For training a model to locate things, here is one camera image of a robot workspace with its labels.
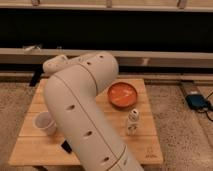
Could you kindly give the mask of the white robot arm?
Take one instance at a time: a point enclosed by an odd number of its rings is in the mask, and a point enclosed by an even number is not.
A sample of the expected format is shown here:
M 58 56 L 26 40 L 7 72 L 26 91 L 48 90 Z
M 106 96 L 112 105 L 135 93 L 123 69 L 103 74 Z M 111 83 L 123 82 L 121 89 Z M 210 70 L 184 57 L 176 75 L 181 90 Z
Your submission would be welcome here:
M 84 169 L 144 171 L 95 102 L 118 75 L 115 57 L 58 55 L 45 61 L 43 70 L 50 76 L 43 90 L 47 109 Z

